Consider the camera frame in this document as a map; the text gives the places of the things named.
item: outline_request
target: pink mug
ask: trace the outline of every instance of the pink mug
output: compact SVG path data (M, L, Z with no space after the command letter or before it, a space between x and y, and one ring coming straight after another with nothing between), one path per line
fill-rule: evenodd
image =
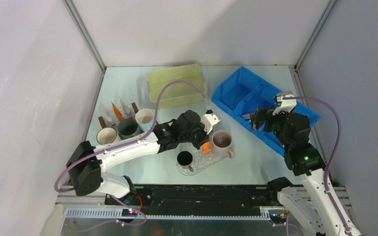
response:
M229 158L235 157L235 152L232 149L234 141L228 131L218 130L212 135L212 152L218 155L225 155Z

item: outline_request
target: white wall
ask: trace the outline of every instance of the white wall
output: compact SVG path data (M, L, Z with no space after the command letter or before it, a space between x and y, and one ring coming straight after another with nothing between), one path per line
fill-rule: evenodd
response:
M0 0L0 235L38 235L100 70L60 0Z
M107 66L294 64L328 0L75 0Z
M378 1L339 1L300 71L309 96L340 114L343 136L333 174L346 186L364 235L378 235ZM328 153L335 119L319 105Z

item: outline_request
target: white mug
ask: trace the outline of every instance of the white mug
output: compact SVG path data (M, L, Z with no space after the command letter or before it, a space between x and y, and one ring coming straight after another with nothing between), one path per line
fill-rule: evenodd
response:
M149 131L154 123L154 113L150 109L141 109L135 114L135 120L142 131Z
M96 141L101 145L113 144L121 140L120 136L114 128L106 127L99 130L96 135Z

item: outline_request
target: cable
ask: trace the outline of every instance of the cable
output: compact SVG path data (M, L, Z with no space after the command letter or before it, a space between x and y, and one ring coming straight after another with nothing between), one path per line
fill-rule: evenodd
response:
M133 209L134 211L138 212L138 214L140 214L140 215L142 215L142 216L144 217L143 222L136 223L136 224L131 224L131 223L127 223L127 222L122 222L123 225L138 226L138 225L142 225L142 224L144 224L144 223L147 221L147 216L146 216L144 213L142 213L140 210L128 206L127 204L121 202L121 200L119 200L118 198L116 198L116 197L113 196L113 195L111 195L111 198L113 198L113 199L114 199L115 201L117 201L119 204L121 204L121 205L123 205L123 206L125 206L125 207L127 207L127 208L131 208L131 209Z
M141 208L143 208L143 200L141 200L140 195L137 195L135 198L137 198L137 199L140 200L140 208L139 208L139 210L141 210Z
M296 228L302 236L305 236L304 232L301 230L301 228L297 227L296 225L294 225L294 224L287 224L287 226L292 226L292 227Z
M137 195L137 196L140 199L140 206L142 207L143 203L141 202L141 197L139 195ZM106 220L106 221L103 221L103 222L101 222L101 223L99 223L97 225L94 225L94 226L92 226L90 228L87 228L87 229L84 229L84 230L75 230L75 229L72 229L69 224L67 224L67 227L71 231L74 231L76 233L83 233L83 232L87 232L87 231L91 231L93 229L96 229L97 227L99 227L101 225L108 224L108 223L113 223L113 222L116 222L116 223L120 223L121 222L122 225L138 226L138 225L144 224L147 221L147 216L140 211L141 207L140 207L140 209L135 209L135 208L132 208L132 207L128 206L127 204L121 202L121 200L119 200L118 198L116 198L116 197L114 197L112 195L111 195L111 198L113 198L115 201L117 201L119 204L125 206L126 208L130 208L130 209L133 209L134 211L138 212L138 214L140 214L141 216L144 217L144 221L140 222L140 223L136 223L136 224L131 224L131 223L127 223L127 222L124 222L124 221L121 221L121 220L118 220L118 219L115 219L115 220Z
M287 235L287 236L289 236L289 229L288 229L288 226L293 226L293 227L295 227L295 228L299 231L299 233L300 233L302 236L304 236L304 232L301 230L301 228L297 227L297 226L294 225L294 224L289 223L289 216L290 216L290 212L287 214L286 221L285 221L284 224L276 224L276 223L273 222L272 219L268 220L267 222L268 222L269 224L271 224L272 227L286 226L286 235Z
M332 202L332 204L333 204L333 206L335 208L335 211L339 215L339 217L341 219L341 222L344 225L344 228L346 229L346 231L350 231L350 227L348 226L348 223L347 223L346 219L344 218L343 214L341 213L340 208L338 207L337 203L335 202L334 197L329 192L330 187L328 186L328 174L329 174L329 171L330 171L333 159L334 159L334 154L337 151L338 143L340 142L340 138L341 138L340 116L338 115L338 113L335 111L335 109L330 104L328 104L328 103L326 103L326 102L324 102L322 100L319 100L317 98L313 98L313 97L284 97L283 98L283 100L293 100L293 99L304 99L304 100L310 100L310 101L321 103L322 105L328 107L332 111L332 113L335 116L335 119L337 120L337 127L338 127L337 140L335 141L333 151L331 153L330 159L328 160L328 164L327 164L327 167L326 167L325 172L324 172L324 187L325 187L325 191L328 194L328 197L330 198L330 200L331 200L331 202Z
M157 103L156 103L156 110L155 110L155 113L154 113L154 121L157 121L157 115L158 115L158 107L160 105L160 98L161 96L163 95L164 91L166 90L166 88L168 88L169 86L171 85L174 85L174 84L177 84L177 83L184 83L184 84L188 84L188 85L191 85L193 87L195 87L195 89L199 90L200 93L202 94L203 98L204 98L204 101L205 101L205 104L206 104L206 107L207 107L207 110L210 110L211 109L211 106L209 105L209 102L208 102L208 98L206 96L206 94L204 93L204 91L202 91L200 89L200 87L198 87L196 84L194 83L191 83L189 81L184 81L184 80L176 80L176 81L173 81L173 82L170 82L168 83L160 92L160 94L158 95L158 99L157 99ZM59 177L57 178L56 182L54 183L54 190L58 193L65 193L65 192L69 192L69 191L72 191L73 188L69 188L69 189L60 189L59 188L59 183L60 181L62 180L62 178L64 177L64 175L66 175L71 169L73 169L74 167L76 167L77 165L79 165L80 163L94 157L94 156L97 156L97 155L100 155L102 153L104 153L105 151L112 151L112 150L116 150L116 149L119 149L119 148L123 148L123 147L126 147L126 146L129 146L129 145L132 145L132 144L136 144L138 143L138 141L141 141L141 140L144 140L145 138L147 138L151 132L154 130L154 127L156 126L156 122L153 122L153 126L150 128L149 131L147 131L140 139L136 139L136 140L133 140L133 141L130 141L130 142L127 142L127 143L124 143L124 144L119 144L117 146L113 146L113 147L110 147L110 148L107 148L106 150L100 150L100 151L97 151L93 154L89 154L77 161L75 161L74 163L72 163L70 166L68 166L60 175Z

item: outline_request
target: orange object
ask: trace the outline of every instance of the orange object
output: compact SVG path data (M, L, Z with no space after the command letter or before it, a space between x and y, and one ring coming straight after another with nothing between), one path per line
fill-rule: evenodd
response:
M209 149L211 148L211 143L207 142L202 145L202 151L204 154L209 154Z
M124 117L123 117L123 115L121 115L120 110L118 109L117 106L115 106L115 104L114 104L113 102L111 102L111 103L112 103L112 108L114 109L114 113L115 113L115 115L117 116L118 120L119 120L120 122L123 121L123 120L124 120Z

